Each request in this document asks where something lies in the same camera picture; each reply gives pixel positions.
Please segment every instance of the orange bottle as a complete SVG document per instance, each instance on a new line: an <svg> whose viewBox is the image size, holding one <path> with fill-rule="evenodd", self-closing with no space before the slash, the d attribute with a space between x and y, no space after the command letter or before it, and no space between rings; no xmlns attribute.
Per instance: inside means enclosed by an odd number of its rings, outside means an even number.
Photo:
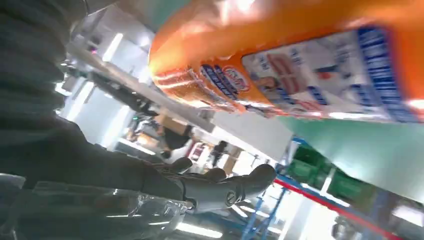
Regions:
<svg viewBox="0 0 424 240"><path fill-rule="evenodd" d="M424 122L424 0L193 0L159 30L155 84L198 107Z"/></svg>

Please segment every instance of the robotic hand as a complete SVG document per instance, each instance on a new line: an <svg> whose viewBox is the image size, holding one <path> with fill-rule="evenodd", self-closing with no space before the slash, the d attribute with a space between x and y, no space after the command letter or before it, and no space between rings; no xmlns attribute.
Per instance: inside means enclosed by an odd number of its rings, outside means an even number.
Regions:
<svg viewBox="0 0 424 240"><path fill-rule="evenodd" d="M228 208L257 196L276 176L268 165L228 179L220 170L179 174L187 165L108 152L55 114L64 104L55 93L63 78L57 64L72 27L113 2L2 1L0 239L140 239L153 226L162 230L152 218Z"/></svg>

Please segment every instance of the logo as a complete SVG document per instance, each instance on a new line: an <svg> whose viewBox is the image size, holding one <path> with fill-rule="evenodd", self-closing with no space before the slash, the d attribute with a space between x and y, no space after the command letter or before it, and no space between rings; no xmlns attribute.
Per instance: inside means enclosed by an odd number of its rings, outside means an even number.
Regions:
<svg viewBox="0 0 424 240"><path fill-rule="evenodd" d="M237 89L237 91L246 92L250 89L248 81L234 67L226 66L223 71L230 84Z"/></svg>

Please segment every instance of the dark sleeve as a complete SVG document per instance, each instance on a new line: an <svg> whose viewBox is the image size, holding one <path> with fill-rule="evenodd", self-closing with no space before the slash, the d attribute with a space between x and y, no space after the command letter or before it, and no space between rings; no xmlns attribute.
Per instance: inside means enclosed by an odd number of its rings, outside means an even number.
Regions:
<svg viewBox="0 0 424 240"><path fill-rule="evenodd" d="M75 123L55 114L64 105L55 92L63 79L57 64L65 59L70 29L86 14L85 1L2 0L0 5L0 173L27 182L181 199L181 190L148 163L88 143Z"/></svg>

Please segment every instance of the cardboard box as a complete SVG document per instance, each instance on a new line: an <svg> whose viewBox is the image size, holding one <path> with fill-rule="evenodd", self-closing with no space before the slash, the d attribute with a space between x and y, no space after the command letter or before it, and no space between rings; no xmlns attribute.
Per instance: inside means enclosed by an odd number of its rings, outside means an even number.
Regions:
<svg viewBox="0 0 424 240"><path fill-rule="evenodd" d="M172 117L161 113L154 118L156 122L164 126L167 129L174 131L177 134L183 135L186 131L187 124L183 124L181 121L175 121Z"/></svg>

